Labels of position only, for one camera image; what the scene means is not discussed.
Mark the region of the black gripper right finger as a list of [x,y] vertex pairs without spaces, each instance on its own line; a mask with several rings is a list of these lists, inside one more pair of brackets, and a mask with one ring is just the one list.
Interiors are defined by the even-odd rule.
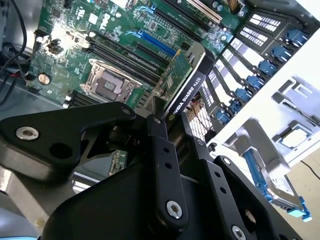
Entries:
[[212,158],[181,115],[185,153],[181,174],[187,240],[300,240],[301,236],[227,157]]

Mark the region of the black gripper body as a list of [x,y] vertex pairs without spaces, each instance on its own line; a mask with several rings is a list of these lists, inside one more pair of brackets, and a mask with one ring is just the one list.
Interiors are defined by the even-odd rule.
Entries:
[[150,185],[142,164],[129,167],[63,202],[43,240],[223,240],[225,228],[206,188],[181,177],[188,226],[181,233],[149,225]]

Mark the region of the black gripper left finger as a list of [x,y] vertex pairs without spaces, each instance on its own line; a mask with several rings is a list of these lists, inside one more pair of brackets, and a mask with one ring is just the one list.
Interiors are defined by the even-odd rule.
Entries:
[[116,150],[129,154],[123,170],[137,164],[144,166],[153,209],[147,218],[149,225],[167,231],[185,230],[188,210],[166,122],[161,114],[143,117],[121,102],[2,120],[0,189],[37,230],[43,231],[62,203],[85,191],[73,191],[76,167]]

